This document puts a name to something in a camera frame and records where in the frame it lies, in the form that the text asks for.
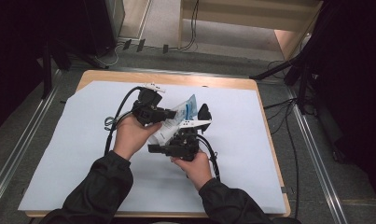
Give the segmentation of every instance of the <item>gray carpet floor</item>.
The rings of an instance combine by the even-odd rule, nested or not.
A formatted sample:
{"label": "gray carpet floor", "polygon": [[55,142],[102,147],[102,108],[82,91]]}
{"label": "gray carpet floor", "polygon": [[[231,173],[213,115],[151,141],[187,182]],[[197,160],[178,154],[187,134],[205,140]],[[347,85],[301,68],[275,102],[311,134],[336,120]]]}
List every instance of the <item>gray carpet floor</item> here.
{"label": "gray carpet floor", "polygon": [[[249,75],[266,71],[269,64],[269,62],[261,60],[202,53],[172,51],[163,54],[161,49],[153,48],[145,48],[143,52],[137,53],[135,50],[135,47],[131,47],[128,50],[120,50],[118,52],[120,58],[115,65],[110,67],[110,70],[120,71],[131,68],[155,69],[174,73],[178,73],[179,71],[200,73],[206,76],[247,78]],[[40,220],[39,218],[31,220],[23,212],[18,211],[17,207],[30,183],[44,150],[49,144],[57,121],[63,112],[64,104],[61,102],[66,101],[68,97],[74,94],[83,72],[91,69],[80,60],[73,59],[72,62],[73,66],[69,71],[62,71],[62,78],[55,98],[1,198],[0,223],[29,223],[30,221],[37,223]],[[264,105],[272,105],[288,99],[287,87],[283,84],[282,79],[269,77],[266,81],[259,82],[258,87]],[[27,97],[25,102],[10,116],[0,129],[0,170],[40,103],[41,91],[42,87],[40,85]],[[266,110],[266,116],[268,118],[271,117],[277,113],[278,109],[279,107]],[[278,127],[284,115],[285,111],[281,112],[274,119],[269,120],[271,131],[274,131]],[[341,199],[342,208],[349,223],[376,223],[376,196],[366,174],[353,164],[335,162],[332,158],[331,145],[318,119],[315,116],[309,115],[306,116],[306,119],[309,121],[321,157]],[[299,160],[300,190],[298,219],[302,223],[335,223],[294,113],[289,115],[288,121]],[[296,191],[295,159],[285,124],[281,126],[277,133],[272,135],[272,141],[285,185],[289,189],[292,189],[291,191]],[[296,192],[288,193],[292,217],[296,212],[296,196]],[[145,222],[140,219],[115,220],[116,223],[146,223],[147,221],[167,220],[152,219]]]}

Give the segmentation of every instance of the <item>person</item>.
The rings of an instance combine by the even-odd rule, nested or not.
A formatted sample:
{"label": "person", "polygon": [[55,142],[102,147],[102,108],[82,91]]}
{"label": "person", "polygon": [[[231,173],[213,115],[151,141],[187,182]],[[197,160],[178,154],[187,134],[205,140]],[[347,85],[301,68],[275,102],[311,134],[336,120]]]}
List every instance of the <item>person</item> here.
{"label": "person", "polygon": [[[144,127],[133,115],[124,119],[118,125],[113,150],[95,161],[85,179],[68,195],[63,207],[48,213],[40,223],[109,223],[132,188],[130,158],[160,127],[160,123]],[[193,161],[179,158],[171,158],[171,161],[186,172],[212,220],[272,223],[245,191],[230,189],[212,177],[204,152],[199,151]]]}

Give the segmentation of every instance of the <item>black jacket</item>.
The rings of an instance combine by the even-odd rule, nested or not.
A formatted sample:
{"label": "black jacket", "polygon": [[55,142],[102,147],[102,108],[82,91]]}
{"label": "black jacket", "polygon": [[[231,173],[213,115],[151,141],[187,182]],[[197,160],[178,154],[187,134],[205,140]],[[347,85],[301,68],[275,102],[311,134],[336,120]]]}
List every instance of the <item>black jacket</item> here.
{"label": "black jacket", "polygon": [[[132,188],[130,162],[110,151],[94,162],[89,174],[66,198],[63,208],[47,214],[40,224],[109,223]],[[241,189],[216,179],[199,191],[209,218],[220,223],[272,223]]]}

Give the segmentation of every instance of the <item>black fabric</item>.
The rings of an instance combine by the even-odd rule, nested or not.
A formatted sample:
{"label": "black fabric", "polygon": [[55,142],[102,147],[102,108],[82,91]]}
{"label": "black fabric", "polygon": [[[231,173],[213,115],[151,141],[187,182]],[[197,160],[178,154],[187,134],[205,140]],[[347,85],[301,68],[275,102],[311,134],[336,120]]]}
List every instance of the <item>black fabric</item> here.
{"label": "black fabric", "polygon": [[272,223],[243,190],[230,189],[216,179],[199,191],[208,217],[219,223]]}
{"label": "black fabric", "polygon": [[[110,223],[131,187],[130,162],[110,151],[94,162],[63,208],[47,214],[40,224]],[[199,194],[208,217],[219,223],[272,223],[245,191],[230,189],[216,179]]]}

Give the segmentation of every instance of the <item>wooden desk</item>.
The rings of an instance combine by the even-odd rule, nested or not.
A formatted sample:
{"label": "wooden desk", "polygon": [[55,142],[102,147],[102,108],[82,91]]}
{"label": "wooden desk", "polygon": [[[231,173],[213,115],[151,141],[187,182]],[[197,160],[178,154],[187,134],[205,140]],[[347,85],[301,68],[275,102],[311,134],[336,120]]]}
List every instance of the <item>wooden desk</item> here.
{"label": "wooden desk", "polygon": [[[322,3],[318,0],[200,0],[197,20],[274,29],[288,60],[313,29]],[[182,20],[191,20],[195,4],[196,0],[181,0],[179,48]]]}
{"label": "wooden desk", "polygon": [[[105,136],[107,135],[107,133],[102,134],[102,132],[103,132],[102,131],[102,129],[103,129],[102,122],[101,121],[98,122],[98,119],[91,119],[92,117],[84,118],[85,115],[90,114],[90,113],[85,113],[85,111],[88,111],[88,109],[90,109],[90,108],[92,110],[97,111],[97,112],[101,111],[101,113],[104,113],[104,115],[108,113],[104,106],[98,106],[98,105],[92,106],[91,104],[87,104],[87,102],[92,102],[92,100],[93,100],[92,97],[94,97],[96,92],[100,92],[100,91],[98,91],[99,89],[95,89],[96,91],[91,91],[92,94],[93,94],[91,97],[88,97],[87,95],[83,95],[82,92],[83,91],[87,92],[87,89],[82,90],[82,88],[89,85],[92,81],[111,81],[110,83],[109,82],[106,82],[106,83],[111,84],[114,87],[116,87],[116,86],[120,87],[120,85],[116,82],[124,82],[123,86],[125,86],[125,85],[128,85],[129,83],[131,85],[136,85],[135,83],[147,83],[147,82],[155,81],[156,84],[173,85],[173,86],[168,86],[168,88],[170,88],[170,89],[168,89],[167,91],[174,92],[174,95],[177,95],[176,94],[177,91],[175,91],[175,90],[179,90],[179,87],[177,87],[177,85],[181,85],[181,89],[183,89],[183,88],[186,89],[187,86],[193,86],[194,88],[206,86],[206,87],[209,87],[209,88],[208,89],[206,89],[206,88],[196,88],[195,91],[200,91],[200,90],[205,91],[205,92],[209,92],[209,91],[214,92],[215,91],[215,92],[217,92],[216,97],[219,97],[219,95],[221,95],[220,93],[222,91],[227,91],[227,92],[231,91],[231,90],[222,90],[222,89],[250,90],[250,91],[245,91],[245,92],[249,92],[248,98],[250,98],[251,101],[256,101],[256,100],[254,100],[255,99],[254,97],[258,97],[257,105],[258,105],[258,107],[260,107],[260,112],[256,110],[257,112],[256,112],[256,115],[255,115],[255,119],[250,119],[250,120],[255,120],[256,124],[260,124],[260,126],[262,126],[262,127],[264,126],[263,128],[265,128],[265,130],[261,129],[262,130],[261,133],[257,133],[257,134],[260,136],[259,141],[266,143],[265,144],[266,150],[263,150],[263,151],[266,152],[266,155],[267,155],[266,158],[269,158],[268,160],[266,160],[266,162],[267,162],[266,166],[271,167],[272,170],[273,170],[271,176],[265,176],[264,178],[265,179],[269,179],[269,178],[273,179],[274,180],[273,183],[275,184],[275,185],[272,185],[272,186],[268,186],[268,185],[264,184],[264,185],[261,185],[260,188],[261,189],[268,189],[269,187],[272,187],[274,189],[279,190],[279,187],[284,186],[283,178],[281,176],[280,169],[279,169],[279,166],[278,166],[278,161],[277,161],[277,158],[276,158],[276,155],[275,155],[275,152],[274,152],[274,148],[273,148],[272,138],[271,138],[271,135],[270,135],[269,128],[267,126],[267,120],[264,116],[264,111],[262,109],[260,97],[258,95],[258,86],[257,86],[257,84],[254,80],[237,79],[237,78],[224,78],[224,77],[192,76],[192,75],[184,76],[184,75],[176,75],[176,74],[170,75],[170,74],[154,74],[154,73],[149,74],[149,73],[126,73],[126,72],[109,72],[109,71],[87,71],[83,74],[83,77],[82,77],[82,79],[80,80],[80,83],[77,86],[77,94],[75,96],[71,97],[68,100],[68,103],[67,103],[66,108],[64,110],[63,116],[65,116],[65,114],[68,114],[69,119],[66,119],[64,117],[64,119],[61,118],[61,120],[59,121],[59,124],[60,124],[60,122],[61,123],[74,122],[72,124],[72,127],[74,127],[74,128],[68,128],[70,126],[62,126],[62,128],[59,129],[59,125],[58,125],[58,127],[56,128],[55,134],[53,135],[52,142],[50,142],[49,147],[45,151],[45,154],[44,154],[41,162],[39,163],[37,170],[35,171],[35,175],[33,176],[33,180],[35,180],[35,183],[33,184],[33,180],[32,180],[30,187],[27,189],[27,191],[24,195],[23,200],[25,198],[27,198],[27,200],[24,202],[25,205],[23,206],[23,208],[21,210],[24,211],[27,214],[27,216],[29,216],[29,217],[43,217],[49,210],[54,209],[54,206],[59,206],[59,204],[62,204],[64,197],[66,197],[67,193],[70,192],[69,190],[73,189],[75,187],[75,184],[78,184],[80,178],[86,174],[87,169],[91,166],[92,161],[94,161],[95,158],[98,158],[99,156],[101,156],[101,154],[103,153],[102,150],[98,150],[98,148],[102,148],[104,146],[102,141],[99,141],[98,144],[97,144],[97,141],[88,141],[88,139],[94,140],[94,139],[96,139],[96,137],[100,138],[100,139],[105,139]],[[93,86],[95,86],[95,84],[102,85],[103,83],[96,82],[96,83],[93,83],[93,84],[94,85],[90,85],[88,88],[93,88]],[[125,91],[124,89],[120,89],[120,88],[109,88],[107,90],[111,91],[112,94],[115,93],[114,92],[115,90],[120,91],[118,94],[114,94],[114,96],[116,96],[115,99],[119,99],[120,94]],[[79,105],[79,106],[72,103],[72,102],[74,102],[74,100],[76,99],[76,97],[78,95],[84,96],[84,98],[86,99],[85,100],[86,103],[84,103],[83,105]],[[115,99],[110,100],[110,98],[108,97],[109,96],[108,93],[96,94],[96,95],[100,96],[100,97],[104,96],[105,98],[102,102],[107,101],[111,105],[113,105],[114,102],[116,101]],[[79,119],[76,119],[77,114],[75,112],[73,114],[69,114],[69,112],[66,112],[66,111],[71,111],[71,110],[67,109],[68,106],[75,106],[76,108],[79,108],[81,110],[80,112],[78,112],[78,114],[81,115]],[[212,106],[210,106],[210,107],[214,109],[214,108],[219,108],[220,106],[223,108],[222,104],[219,104],[219,105],[218,104],[215,104],[215,105],[212,104]],[[213,116],[215,115],[216,111],[221,111],[221,110],[222,109],[218,109],[218,110],[214,109]],[[225,113],[225,111],[226,112],[232,111],[232,108],[230,108],[229,110],[222,110],[222,111],[223,111],[223,113]],[[92,123],[92,122],[98,124],[98,125],[96,125],[96,127],[99,127],[99,128],[93,129],[90,125],[90,123]],[[212,125],[220,125],[220,126],[217,126],[218,127],[217,129],[213,129],[213,132],[215,132],[216,130],[220,130],[219,131],[220,134],[224,133],[221,130],[221,128],[225,127],[223,125],[223,122],[218,122],[218,123],[213,122]],[[74,131],[75,127],[83,127],[83,126],[85,126],[86,129],[84,131],[82,131],[82,134],[81,134],[82,136],[74,135],[73,141],[69,141],[67,139],[67,137],[64,137],[64,136],[61,137],[59,135],[59,133],[66,133],[67,134],[66,136],[69,136],[69,134],[70,134],[69,132],[77,133],[76,131]],[[251,128],[251,127],[252,126],[248,126],[247,129],[253,130],[254,127],[253,128]],[[91,133],[92,130],[99,130],[101,132],[101,134],[92,134]],[[248,137],[246,137],[245,139],[252,137],[250,135],[250,133],[247,133],[247,134],[248,134],[247,135]],[[70,142],[73,142],[72,144],[77,144],[77,145],[75,145],[74,147],[70,146],[69,145]],[[239,161],[241,161],[242,159],[243,160],[248,159],[248,162],[241,162],[241,164],[249,165],[248,167],[252,167],[252,166],[250,166],[250,164],[259,164],[260,161],[254,161],[255,158],[260,159],[259,156],[255,156],[255,155],[257,155],[257,151],[251,150],[251,147],[246,147],[246,149],[249,149],[249,154],[251,154],[251,155],[254,154],[254,156],[250,156],[249,158],[247,158],[246,154],[235,153],[235,152],[238,152],[238,150],[233,151],[233,150],[225,149],[223,151],[223,154],[221,152],[221,155],[225,155],[225,156],[222,157],[222,158],[219,156],[218,159],[223,160],[223,161],[225,161],[226,158],[232,159],[230,156],[226,156],[227,153],[229,152],[229,155],[231,154],[232,157],[239,158]],[[84,151],[86,153],[85,158],[81,157],[82,151]],[[65,158],[65,156],[64,156],[65,152],[69,153],[69,156],[67,158]],[[189,199],[193,200],[193,197],[197,197],[197,200],[194,199],[194,202],[195,202],[194,207],[200,208],[200,209],[194,209],[194,211],[201,211],[202,208],[198,207],[198,206],[201,206],[200,197],[197,195],[197,192],[195,192],[193,190],[194,187],[192,187],[189,184],[189,181],[185,178],[185,175],[183,174],[183,172],[182,172],[182,174],[180,174],[181,173],[180,169],[175,169],[174,165],[172,165],[169,162],[164,163],[164,161],[166,161],[166,158],[164,158],[164,156],[158,155],[158,156],[154,156],[152,158],[152,157],[148,157],[145,153],[147,153],[147,152],[142,149],[134,156],[134,159],[140,158],[140,156],[144,156],[146,160],[140,161],[140,162],[132,162],[132,166],[136,165],[135,167],[132,167],[132,171],[133,172],[140,172],[139,169],[143,169],[141,174],[147,173],[149,168],[145,167],[144,164],[148,164],[150,162],[155,162],[155,161],[160,161],[160,163],[156,163],[156,164],[153,163],[152,165],[149,165],[149,167],[151,167],[150,168],[151,171],[149,171],[149,172],[158,172],[158,173],[162,173],[162,174],[167,173],[167,175],[168,175],[168,172],[164,172],[164,171],[169,171],[169,172],[173,172],[173,170],[177,171],[177,173],[173,173],[173,174],[176,174],[176,175],[166,176],[166,179],[163,179],[163,180],[172,180],[173,184],[172,185],[166,184],[166,186],[164,186],[164,185],[162,185],[161,181],[154,181],[153,182],[151,178],[145,177],[145,178],[141,178],[141,179],[143,179],[144,181],[148,181],[148,182],[146,182],[147,184],[140,185],[139,184],[140,175],[134,175],[135,176],[135,180],[134,180],[135,186],[132,188],[132,191],[130,192],[129,196],[130,195],[137,195],[137,194],[134,194],[134,191],[135,191],[135,193],[139,192],[140,195],[142,195],[141,192],[145,192],[146,193],[145,198],[150,198],[150,196],[153,195],[154,197],[157,197],[157,198],[155,200],[150,199],[150,201],[151,202],[157,202],[156,200],[159,199],[158,195],[160,195],[160,196],[163,195],[161,197],[162,200],[164,200],[164,197],[169,195],[168,194],[169,191],[164,193],[164,190],[162,188],[160,188],[159,186],[163,186],[163,187],[172,186],[170,188],[170,190],[173,190],[174,193],[178,192],[178,191],[175,191],[176,189],[185,189],[185,190],[187,190],[187,191],[185,191],[185,193],[186,193],[186,195],[189,195]],[[79,162],[76,162],[77,161],[76,157],[80,158],[81,160]],[[54,167],[61,167],[62,166],[61,163],[63,164],[64,170],[58,171],[57,174],[53,174],[52,173],[53,170],[54,170],[53,166]],[[157,164],[161,164],[162,169],[164,169],[164,170],[153,169],[153,167],[158,167]],[[75,170],[75,171],[73,173],[69,172],[71,174],[67,174],[68,171],[70,171],[70,170]],[[225,173],[227,171],[229,171],[229,170],[223,170],[223,171],[221,170],[220,171],[221,175],[222,175],[222,172],[224,174],[223,181],[226,181]],[[256,170],[253,170],[253,171],[257,171],[257,173],[261,173],[259,169],[256,169]],[[56,176],[62,176],[63,177],[63,183],[61,183],[62,182],[61,179],[57,179],[57,180],[56,179],[50,179],[49,180],[49,181],[53,181],[53,182],[46,181],[47,177],[55,176],[55,175]],[[238,178],[238,181],[250,182],[247,179],[244,180],[244,178]],[[65,190],[63,191],[62,194],[55,192],[55,190],[59,189],[59,186],[62,187],[62,186],[66,186],[66,185],[68,185],[68,189],[64,188]],[[52,197],[51,198],[48,197],[48,199],[50,201],[53,201],[53,203],[52,203],[53,205],[51,207],[46,205],[47,208],[44,208],[45,204],[44,203],[42,204],[41,202],[39,202],[40,205],[35,205],[35,206],[30,205],[30,204],[38,202],[38,200],[36,199],[37,197],[40,198],[43,201],[43,199],[46,198],[47,195],[49,195],[49,191],[53,191]],[[280,194],[279,194],[279,196],[277,196],[277,201],[278,201],[278,204],[283,204],[285,206],[285,212],[283,214],[279,214],[279,213],[274,214],[274,216],[287,217],[290,214],[289,202],[288,202],[286,194],[281,194],[281,191],[279,191],[279,192],[280,192]],[[178,195],[181,195],[181,194],[177,193],[173,198],[177,198]],[[141,210],[139,210],[139,209],[138,209],[139,211],[135,210],[136,207],[134,207],[133,210],[132,209],[126,210],[127,206],[132,205],[132,203],[137,204],[139,209],[141,209]],[[116,217],[206,217],[206,214],[204,212],[180,212],[181,210],[177,210],[177,211],[175,210],[175,212],[171,212],[171,211],[168,212],[169,210],[167,210],[167,209],[169,209],[168,207],[170,207],[170,206],[167,206],[166,209],[161,210],[163,212],[153,212],[153,211],[159,211],[159,210],[153,210],[153,208],[152,208],[153,205],[151,205],[149,207],[150,212],[146,212],[147,210],[142,209],[144,204],[145,203],[143,203],[143,201],[140,201],[139,198],[130,198],[130,200],[128,198],[126,198],[126,201],[125,201],[125,204],[124,204],[124,211],[117,211]]]}
{"label": "wooden desk", "polygon": [[[258,85],[252,79],[241,79],[241,78],[228,78],[228,77],[204,77],[204,76],[186,76],[186,75],[170,75],[170,74],[149,74],[149,73],[125,73],[125,72],[107,72],[107,71],[87,71],[83,74],[80,80],[77,91],[84,88],[92,81],[120,81],[120,82],[138,82],[146,83],[156,81],[156,84],[171,84],[171,85],[186,85],[186,86],[207,86],[216,88],[229,88],[229,89],[240,89],[240,90],[253,90],[259,95]],[[274,151],[274,145],[272,144],[272,136],[269,131],[267,120],[263,107],[261,107],[261,112],[263,115],[263,122],[266,126],[267,135],[269,138],[269,143],[272,148],[272,156],[274,158],[274,165],[278,173],[278,178],[280,181],[280,186],[284,186],[284,181],[281,175],[280,167],[278,165],[277,156]],[[287,195],[284,193],[284,201],[286,213],[282,214],[282,217],[288,217],[290,215],[290,206],[287,199]],[[128,217],[128,214],[117,213],[117,217]]]}

